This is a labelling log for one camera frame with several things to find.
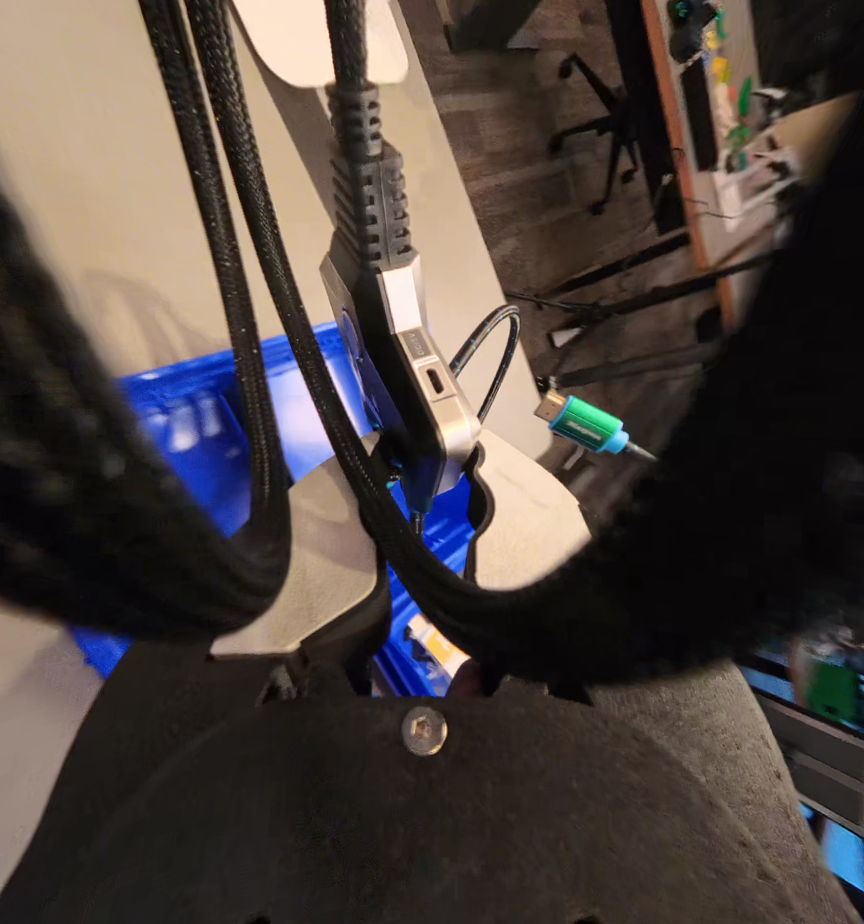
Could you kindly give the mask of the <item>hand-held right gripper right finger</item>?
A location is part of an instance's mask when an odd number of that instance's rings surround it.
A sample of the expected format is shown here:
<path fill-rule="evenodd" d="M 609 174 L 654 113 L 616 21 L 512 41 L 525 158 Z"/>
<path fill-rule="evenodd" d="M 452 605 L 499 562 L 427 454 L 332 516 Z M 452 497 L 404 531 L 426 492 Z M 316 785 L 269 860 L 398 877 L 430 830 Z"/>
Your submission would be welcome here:
<path fill-rule="evenodd" d="M 483 430 L 465 470 L 473 529 L 463 577 L 518 590 L 552 574 L 591 533 L 574 495 L 536 461 Z"/>

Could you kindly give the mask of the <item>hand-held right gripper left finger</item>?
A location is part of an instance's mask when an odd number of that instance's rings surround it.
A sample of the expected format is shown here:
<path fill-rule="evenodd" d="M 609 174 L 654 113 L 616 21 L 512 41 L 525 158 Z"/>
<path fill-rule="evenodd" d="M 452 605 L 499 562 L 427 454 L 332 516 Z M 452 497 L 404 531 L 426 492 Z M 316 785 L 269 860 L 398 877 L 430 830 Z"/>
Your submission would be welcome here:
<path fill-rule="evenodd" d="M 290 490 L 292 549 L 275 602 L 247 627 L 218 637 L 215 660 L 289 655 L 354 616 L 380 588 L 377 548 L 337 457 Z"/>

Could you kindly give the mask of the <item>black braided cable green plugs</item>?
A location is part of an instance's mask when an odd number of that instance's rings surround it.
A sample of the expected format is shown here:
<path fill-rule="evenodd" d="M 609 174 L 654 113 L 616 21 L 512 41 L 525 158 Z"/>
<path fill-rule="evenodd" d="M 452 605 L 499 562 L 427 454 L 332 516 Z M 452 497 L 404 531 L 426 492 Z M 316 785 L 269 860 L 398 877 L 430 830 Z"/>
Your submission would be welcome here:
<path fill-rule="evenodd" d="M 507 342 L 494 378 L 478 410 L 477 418 L 480 422 L 485 421 L 495 402 L 520 340 L 521 315 L 518 306 L 505 304 L 492 310 L 472 330 L 449 364 L 454 377 L 459 377 L 484 340 L 505 321 L 508 323 Z M 535 414 L 546 422 L 554 434 L 575 443 L 586 451 L 612 456 L 627 454 L 649 463 L 657 462 L 657 456 L 634 444 L 620 419 L 582 399 L 565 397 L 548 389 L 542 395 Z"/>
<path fill-rule="evenodd" d="M 385 468 L 389 493 L 407 518 L 412 535 L 423 539 L 426 517 L 432 510 L 434 495 L 422 477 L 422 472 L 398 460 L 386 462 Z"/>

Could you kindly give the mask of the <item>silver black port switch box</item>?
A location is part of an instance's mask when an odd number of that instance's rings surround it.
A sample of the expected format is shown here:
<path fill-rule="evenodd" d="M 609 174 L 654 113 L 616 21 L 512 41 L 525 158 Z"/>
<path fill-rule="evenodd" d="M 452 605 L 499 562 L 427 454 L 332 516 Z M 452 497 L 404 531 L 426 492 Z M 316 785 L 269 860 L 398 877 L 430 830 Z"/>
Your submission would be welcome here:
<path fill-rule="evenodd" d="M 434 501 L 461 479 L 481 424 L 428 328 L 419 256 L 369 269 L 334 237 L 320 273 L 368 420 Z"/>

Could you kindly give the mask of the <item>large blue plastic bin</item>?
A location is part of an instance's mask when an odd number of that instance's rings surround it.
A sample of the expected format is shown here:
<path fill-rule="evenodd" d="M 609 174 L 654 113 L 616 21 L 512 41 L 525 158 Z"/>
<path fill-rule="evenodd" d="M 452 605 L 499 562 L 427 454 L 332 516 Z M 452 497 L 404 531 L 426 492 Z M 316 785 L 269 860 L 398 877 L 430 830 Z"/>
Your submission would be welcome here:
<path fill-rule="evenodd" d="M 357 379 L 333 322 L 314 328 L 335 387 L 359 434 L 370 428 Z M 296 484 L 330 459 L 332 449 L 287 337 L 262 343 L 267 381 L 276 413 L 289 478 Z M 248 446 L 239 422 L 239 396 L 230 350 L 123 377 L 118 380 L 145 435 L 225 536 L 247 520 L 250 510 Z M 426 515 L 426 548 L 462 575 L 472 526 L 467 513 L 470 484 L 435 498 Z M 392 629 L 376 656 L 395 695 L 446 695 L 460 667 L 461 653 L 432 629 L 425 610 L 389 569 Z M 85 664 L 105 681 L 131 641 L 97 630 L 71 629 Z"/>

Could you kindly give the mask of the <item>white desk lamp stand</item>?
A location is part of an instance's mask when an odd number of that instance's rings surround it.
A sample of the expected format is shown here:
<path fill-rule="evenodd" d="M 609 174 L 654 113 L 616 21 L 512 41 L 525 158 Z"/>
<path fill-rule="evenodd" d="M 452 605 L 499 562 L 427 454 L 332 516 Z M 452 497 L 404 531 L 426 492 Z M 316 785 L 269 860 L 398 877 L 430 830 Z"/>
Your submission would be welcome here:
<path fill-rule="evenodd" d="M 234 1 L 243 29 L 266 67 L 285 83 L 322 88 L 334 82 L 330 35 L 322 1 Z M 403 83 L 408 55 L 388 1 L 366 2 L 368 79 Z"/>

